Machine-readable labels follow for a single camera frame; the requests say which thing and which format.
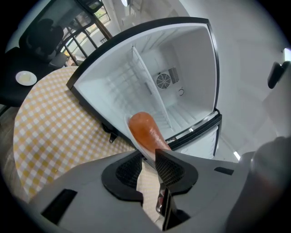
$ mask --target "checkered tablecloth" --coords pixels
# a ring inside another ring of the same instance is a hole
[[[110,135],[67,88],[77,67],[56,70],[37,82],[20,107],[14,127],[16,169],[29,197],[78,164],[134,148]]]

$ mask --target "window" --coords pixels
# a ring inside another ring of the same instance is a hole
[[[102,44],[104,44],[106,41],[107,41],[106,38],[103,38],[102,40],[100,40],[100,42],[101,42]]]
[[[92,10],[91,12],[97,11],[102,5],[101,0],[79,0],[79,1],[82,2],[82,4],[86,5],[87,7],[89,7]]]
[[[101,21],[102,24],[105,24],[107,22],[110,21],[110,18],[107,14],[107,11],[105,9],[105,7],[101,7],[96,13],[94,13],[96,15],[96,17]],[[93,31],[95,31],[96,29],[98,29],[98,27],[96,26],[96,24],[91,25],[90,27],[88,27],[86,30],[89,33],[92,33]]]

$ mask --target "refrigerator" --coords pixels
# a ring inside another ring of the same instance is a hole
[[[173,17],[129,28],[98,47],[67,83],[110,133],[132,145],[125,117],[151,114],[173,151],[215,156],[219,60],[208,19]]]

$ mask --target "plate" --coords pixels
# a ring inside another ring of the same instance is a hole
[[[37,82],[37,78],[34,73],[29,71],[20,71],[15,76],[16,81],[24,86],[31,86]]]

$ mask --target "chair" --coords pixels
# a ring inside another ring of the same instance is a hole
[[[20,107],[32,86],[20,85],[15,80],[16,74],[30,71],[39,81],[61,68],[67,60],[62,52],[67,50],[70,54],[70,43],[77,44],[75,37],[80,33],[85,33],[97,48],[86,33],[86,28],[96,23],[93,14],[101,6],[103,4],[100,0],[51,0],[23,33],[19,48],[15,47],[4,55],[5,70],[0,77],[0,104]]]
[[[61,27],[53,27],[53,20],[43,19],[20,38],[15,47],[4,55],[4,74],[0,78],[0,104],[20,107],[32,86],[20,85],[15,76],[20,71],[30,71],[37,81],[61,68],[67,59],[55,49],[63,38]]]

